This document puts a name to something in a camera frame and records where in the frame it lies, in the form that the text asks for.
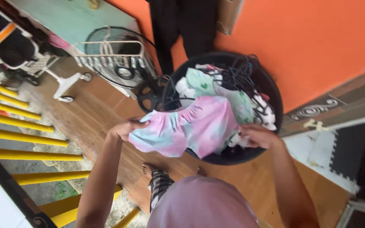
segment lavender shirt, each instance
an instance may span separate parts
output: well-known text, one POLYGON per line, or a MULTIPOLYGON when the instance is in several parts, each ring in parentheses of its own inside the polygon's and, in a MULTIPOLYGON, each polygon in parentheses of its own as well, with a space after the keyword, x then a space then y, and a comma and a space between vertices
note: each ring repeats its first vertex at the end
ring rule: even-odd
POLYGON ((147 228, 258 228, 250 205, 231 184, 189 176, 174 183, 152 210, 147 228))

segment foot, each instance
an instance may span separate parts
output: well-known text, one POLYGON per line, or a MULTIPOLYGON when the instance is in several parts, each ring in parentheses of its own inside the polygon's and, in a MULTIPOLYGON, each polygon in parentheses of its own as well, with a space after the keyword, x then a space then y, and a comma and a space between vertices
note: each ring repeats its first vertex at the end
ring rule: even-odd
POLYGON ((150 165, 149 163, 143 163, 142 165, 142 174, 152 177, 152 172, 155 170, 155 168, 150 165))
POLYGON ((197 168, 197 175, 206 176, 206 170, 204 168, 202 168, 201 166, 199 166, 197 168))

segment black plastic basket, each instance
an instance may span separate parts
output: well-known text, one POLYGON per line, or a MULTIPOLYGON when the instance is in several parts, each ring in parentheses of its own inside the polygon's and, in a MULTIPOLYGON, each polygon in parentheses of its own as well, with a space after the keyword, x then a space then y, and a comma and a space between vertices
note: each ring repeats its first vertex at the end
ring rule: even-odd
MULTIPOLYGON (((195 68, 196 64, 214 64, 216 66, 226 65, 227 67, 230 67, 231 65, 233 65, 235 59, 241 57, 243 57, 243 55, 232 52, 209 52, 198 55, 192 57, 184 64, 182 64, 171 75, 171 78, 176 83, 178 80, 185 76, 187 68, 195 68)), ((270 97, 269 103, 274 109, 275 125, 277 127, 277 130, 275 130, 274 132, 278 134, 283 119, 283 102, 281 99, 280 91, 278 90, 278 87, 275 84, 274 80, 262 66, 253 71, 253 73, 251 74, 251 79, 260 88, 259 92, 262 92, 270 97)), ((164 89, 166 97, 165 102, 171 101, 171 99, 167 97, 171 97, 173 95, 173 92, 174 90, 172 86, 168 84, 164 89)), ((178 98, 178 93, 174 95, 174 99, 176 98, 178 98)), ((176 108, 177 106, 175 104, 170 104, 164 107, 165 111, 175 110, 176 108)), ((185 151, 191 156, 199 159, 198 156, 190 148, 187 148, 185 151)), ((250 161, 262 154, 264 151, 266 151, 266 149, 261 147, 244 149, 242 149, 240 146, 236 146, 235 148, 226 147, 222 151, 221 155, 210 154, 202 158, 201 160, 216 165, 235 165, 250 161)))

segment mint green garment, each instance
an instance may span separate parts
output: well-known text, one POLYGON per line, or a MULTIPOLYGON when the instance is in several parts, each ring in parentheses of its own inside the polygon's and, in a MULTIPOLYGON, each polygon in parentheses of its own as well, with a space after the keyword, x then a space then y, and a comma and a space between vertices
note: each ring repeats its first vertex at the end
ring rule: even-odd
POLYGON ((200 70, 188 68, 185 78, 187 86, 195 90, 195 97, 224 96, 229 100, 238 124, 242 125, 253 122, 253 107, 255 107, 253 101, 243 91, 231 91, 218 85, 218 82, 214 81, 214 79, 222 79, 221 75, 215 75, 214 77, 200 70))

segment black trousers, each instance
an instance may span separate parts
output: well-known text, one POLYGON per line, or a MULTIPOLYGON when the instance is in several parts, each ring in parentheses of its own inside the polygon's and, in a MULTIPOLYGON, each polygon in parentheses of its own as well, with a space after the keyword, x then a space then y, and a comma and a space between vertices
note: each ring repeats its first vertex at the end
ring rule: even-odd
POLYGON ((173 72, 170 48, 181 34, 188 58, 213 50, 217 0, 147 0, 157 58, 163 74, 173 72))

